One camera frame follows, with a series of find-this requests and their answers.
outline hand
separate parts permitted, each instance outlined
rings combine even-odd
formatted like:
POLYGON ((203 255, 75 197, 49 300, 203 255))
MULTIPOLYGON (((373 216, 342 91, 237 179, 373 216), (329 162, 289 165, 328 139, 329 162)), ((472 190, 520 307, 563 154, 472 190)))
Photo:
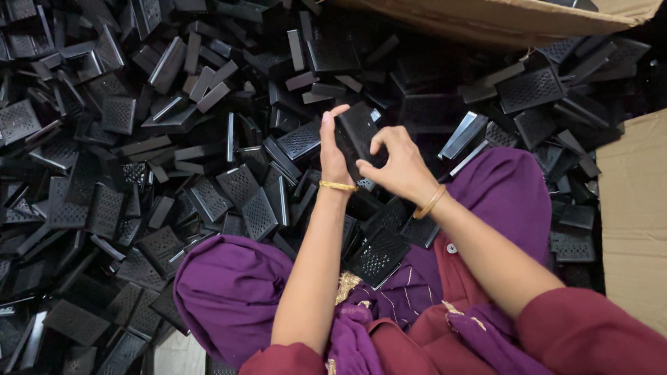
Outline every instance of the hand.
POLYGON ((321 138, 321 151, 319 160, 322 164, 322 180, 328 182, 344 183, 346 185, 355 185, 350 177, 348 167, 345 164, 345 157, 336 145, 334 130, 336 124, 334 117, 350 109, 350 106, 339 105, 330 112, 324 112, 322 115, 322 127, 319 129, 321 138))
POLYGON ((377 169, 368 161, 359 159, 359 173, 420 207, 427 205, 440 185, 426 167, 408 131, 402 126, 382 128, 371 140, 371 154, 377 154, 383 144, 389 151, 387 164, 377 169))

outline woman's right hand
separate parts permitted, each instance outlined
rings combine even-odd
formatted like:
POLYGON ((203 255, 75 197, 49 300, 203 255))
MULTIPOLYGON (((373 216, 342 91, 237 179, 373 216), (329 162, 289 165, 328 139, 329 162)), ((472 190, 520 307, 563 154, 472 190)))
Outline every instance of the woman's right hand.
POLYGON ((417 206, 427 205, 440 185, 426 167, 408 131, 403 126, 382 128, 371 140, 371 154, 377 154, 383 144, 389 151, 387 164, 378 169, 368 161, 359 159, 359 173, 417 206))

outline maroon sleeve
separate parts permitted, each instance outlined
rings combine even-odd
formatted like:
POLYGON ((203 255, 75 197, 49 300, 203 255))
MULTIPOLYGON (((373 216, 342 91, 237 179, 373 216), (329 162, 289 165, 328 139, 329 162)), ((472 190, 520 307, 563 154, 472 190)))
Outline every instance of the maroon sleeve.
POLYGON ((667 374, 667 339, 591 290, 536 297, 516 328, 526 352, 558 374, 667 374))
POLYGON ((271 345, 245 361, 239 375, 325 375, 322 356, 298 342, 289 346, 271 345))

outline bangle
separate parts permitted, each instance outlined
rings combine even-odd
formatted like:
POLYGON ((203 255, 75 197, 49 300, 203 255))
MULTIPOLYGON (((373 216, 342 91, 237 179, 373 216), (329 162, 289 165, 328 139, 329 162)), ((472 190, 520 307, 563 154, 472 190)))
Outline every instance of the bangle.
POLYGON ((359 186, 346 185, 344 183, 327 182, 322 180, 319 181, 319 185, 331 189, 350 190, 351 192, 356 192, 357 190, 359 190, 359 186))
POLYGON ((438 202, 438 200, 440 200, 440 197, 442 197, 442 194, 444 192, 445 192, 445 185, 440 185, 440 187, 436 191, 436 194, 433 196, 433 198, 431 198, 428 204, 423 208, 417 208, 414 214, 412 214, 412 217, 417 220, 423 219, 424 216, 426 216, 429 212, 431 212, 433 207, 435 207, 436 203, 438 202))

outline cardboard box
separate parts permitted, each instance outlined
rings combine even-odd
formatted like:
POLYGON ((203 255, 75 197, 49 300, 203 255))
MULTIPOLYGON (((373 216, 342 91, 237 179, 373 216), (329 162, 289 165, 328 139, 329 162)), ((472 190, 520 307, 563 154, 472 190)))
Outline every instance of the cardboard box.
POLYGON ((607 297, 667 336, 667 109, 597 151, 607 297))
POLYGON ((593 2, 599 12, 539 0, 335 0, 344 7, 389 15, 426 33, 504 49, 629 29, 653 18, 661 0, 593 2))

